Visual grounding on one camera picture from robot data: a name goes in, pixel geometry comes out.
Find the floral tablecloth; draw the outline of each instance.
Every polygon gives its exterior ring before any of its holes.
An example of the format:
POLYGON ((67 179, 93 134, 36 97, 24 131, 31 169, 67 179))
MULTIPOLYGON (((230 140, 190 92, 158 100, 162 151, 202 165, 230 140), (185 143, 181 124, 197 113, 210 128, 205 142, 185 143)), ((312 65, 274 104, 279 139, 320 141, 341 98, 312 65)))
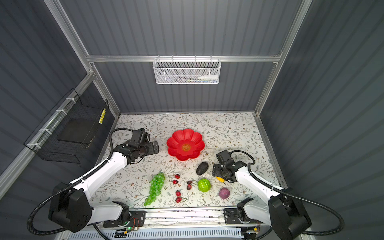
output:
MULTIPOLYGON (((116 128, 130 129, 144 128, 151 135, 151 141, 157 141, 160 153, 146 156, 138 164, 129 164, 114 174, 103 184, 92 197, 93 204, 118 200, 127 203, 131 208, 143 208, 144 200, 148 196, 150 181, 153 175, 163 172, 166 175, 161 195, 150 206, 161 207, 204 207, 235 205, 247 197, 258 199, 256 194, 239 183, 224 183, 212 177, 213 163, 218 163, 216 154, 228 150, 243 150, 251 154, 256 164, 252 170, 266 180, 277 184, 276 175, 266 153, 252 113, 196 113, 196 114, 139 114, 121 115, 116 128), (191 128, 203 135, 205 148, 196 159, 185 162, 178 161, 167 152, 167 139, 176 130, 191 128), (196 168, 201 162, 207 162, 209 168, 201 176, 196 174, 196 168), (179 183, 174 185, 169 176, 180 174, 179 183), (187 181, 206 178, 211 182, 211 189, 200 192, 197 185, 187 190, 187 181), (221 188, 230 190, 230 196, 222 200, 218 196, 221 188), (180 190, 184 202, 176 203, 175 191, 180 190)), ((113 144, 121 144, 131 138, 131 132, 118 131, 113 134, 113 144)), ((107 148, 104 157, 109 154, 107 148)), ((251 160, 243 154, 233 154, 234 160, 241 159, 248 163, 251 160)))

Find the red plastic bowl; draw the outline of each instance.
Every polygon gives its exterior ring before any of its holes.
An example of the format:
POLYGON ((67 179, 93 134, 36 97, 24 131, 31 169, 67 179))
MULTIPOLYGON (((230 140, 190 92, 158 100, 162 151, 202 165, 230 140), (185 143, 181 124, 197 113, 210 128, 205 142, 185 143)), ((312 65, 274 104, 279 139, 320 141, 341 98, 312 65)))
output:
POLYGON ((200 156, 205 143, 203 136, 192 129, 179 130, 172 134, 167 141, 168 153, 179 161, 186 161, 200 156))

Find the corrugated wall panel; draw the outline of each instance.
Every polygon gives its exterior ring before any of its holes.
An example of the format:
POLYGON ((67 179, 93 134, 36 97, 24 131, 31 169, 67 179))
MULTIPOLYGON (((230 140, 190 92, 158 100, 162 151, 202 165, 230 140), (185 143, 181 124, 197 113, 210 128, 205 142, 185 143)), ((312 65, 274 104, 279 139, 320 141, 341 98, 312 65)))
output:
MULTIPOLYGON (((91 84, 83 94, 101 97, 94 84, 91 84)), ((107 111, 103 124, 89 147, 86 161, 80 164, 43 161, 37 156, 32 159, 0 200, 0 222, 3 224, 2 230, 0 230, 2 239, 55 238, 55 235, 35 236, 30 234, 26 229, 26 220, 31 211, 52 194, 52 190, 57 184, 60 182, 69 183, 94 167, 113 122, 112 113, 107 111)), ((60 228, 59 225, 48 219, 48 210, 49 203, 36 215, 35 228, 39 230, 60 228)))
MULTIPOLYGON (((75 88, 86 72, 43 0, 0 1, 0 173, 24 148, 23 142, 56 103, 75 88)), ((85 95, 100 97, 91 84, 85 95)), ((100 154, 114 117, 108 112, 81 164, 43 161, 34 157, 0 200, 1 239, 54 239, 26 229, 30 212, 60 182, 91 169, 100 154)), ((57 229, 48 220, 49 204, 34 226, 57 229)))
MULTIPOLYGON (((383 8, 315 1, 261 114, 288 185, 344 217, 327 239, 383 236, 383 8)), ((336 224, 309 210, 312 229, 336 224)))
POLYGON ((86 75, 43 1, 0 1, 0 173, 86 75))
POLYGON ((273 63, 222 63, 218 84, 157 84, 151 63, 96 63, 121 112, 254 110, 273 63))
POLYGON ((91 55, 274 55, 300 0, 62 1, 91 55))

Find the black wire basket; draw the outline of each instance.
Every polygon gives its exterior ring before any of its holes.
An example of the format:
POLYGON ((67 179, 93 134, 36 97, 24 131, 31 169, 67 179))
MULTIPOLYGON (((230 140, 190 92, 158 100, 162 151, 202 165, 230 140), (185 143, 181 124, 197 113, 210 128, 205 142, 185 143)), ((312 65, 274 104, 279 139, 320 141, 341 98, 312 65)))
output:
POLYGON ((42 160, 80 163, 109 108, 103 98, 76 95, 69 100, 46 128, 37 131, 41 136, 30 136, 24 143, 42 160))

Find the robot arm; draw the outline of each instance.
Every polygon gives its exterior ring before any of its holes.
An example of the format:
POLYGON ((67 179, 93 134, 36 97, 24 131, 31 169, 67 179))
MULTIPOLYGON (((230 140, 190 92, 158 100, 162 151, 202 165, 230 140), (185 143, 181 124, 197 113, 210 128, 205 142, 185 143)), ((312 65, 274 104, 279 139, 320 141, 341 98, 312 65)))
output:
POLYGON ((311 220, 300 200, 289 198, 273 189, 284 190, 266 181, 242 161, 235 162, 228 151, 216 154, 219 164, 214 164, 212 176, 221 177, 231 183, 239 182, 253 191, 266 204, 260 204, 255 199, 247 198, 237 204, 237 217, 247 223, 257 219, 273 227, 275 233, 284 240, 292 240, 311 226, 311 220), (272 185, 267 188, 260 182, 272 185))
MULTIPOLYGON (((118 170, 139 157, 159 153, 157 142, 148 142, 148 139, 149 134, 144 129, 133 131, 130 140, 113 149, 110 159, 104 160, 83 176, 70 182, 70 184, 77 182, 78 184, 52 198, 48 218, 71 232, 78 232, 86 225, 105 220, 128 221, 127 205, 121 202, 93 205, 89 200, 96 190, 118 170)), ((60 183, 53 193, 67 186, 60 183)))

